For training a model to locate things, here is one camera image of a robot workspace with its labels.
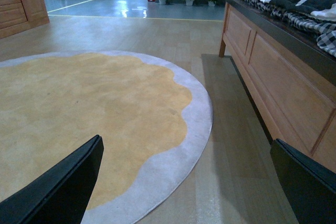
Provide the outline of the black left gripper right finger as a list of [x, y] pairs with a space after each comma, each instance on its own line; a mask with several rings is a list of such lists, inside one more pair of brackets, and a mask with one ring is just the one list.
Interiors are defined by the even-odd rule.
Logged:
[[298, 222], [335, 223], [335, 173], [280, 139], [270, 154]]

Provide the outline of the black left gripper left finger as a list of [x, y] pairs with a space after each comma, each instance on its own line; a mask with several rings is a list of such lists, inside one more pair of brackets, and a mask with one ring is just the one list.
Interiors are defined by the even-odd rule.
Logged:
[[1, 202], [1, 223], [81, 223], [103, 155], [96, 135]]

